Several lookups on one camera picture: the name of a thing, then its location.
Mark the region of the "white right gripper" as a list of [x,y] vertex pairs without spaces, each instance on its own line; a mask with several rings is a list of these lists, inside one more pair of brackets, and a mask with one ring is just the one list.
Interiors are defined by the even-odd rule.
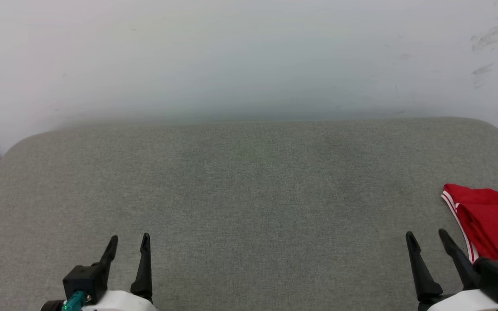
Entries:
[[421,248],[413,234],[407,232],[405,240],[409,253],[419,311],[498,311],[498,302],[478,289],[479,274],[468,256],[458,247],[445,229],[438,230],[439,237],[462,281],[463,289],[455,295],[442,295],[441,286],[434,281],[421,256]]

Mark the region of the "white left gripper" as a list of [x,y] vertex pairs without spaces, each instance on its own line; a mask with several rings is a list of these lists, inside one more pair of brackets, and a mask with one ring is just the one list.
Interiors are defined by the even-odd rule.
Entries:
[[[111,236],[99,265],[105,275],[109,275],[112,261],[115,259],[118,246],[118,236]],[[144,233],[140,245],[140,263],[136,279],[130,287],[130,292],[107,291],[95,305],[85,305],[83,311],[158,311],[151,301],[153,297],[152,264],[150,234]]]

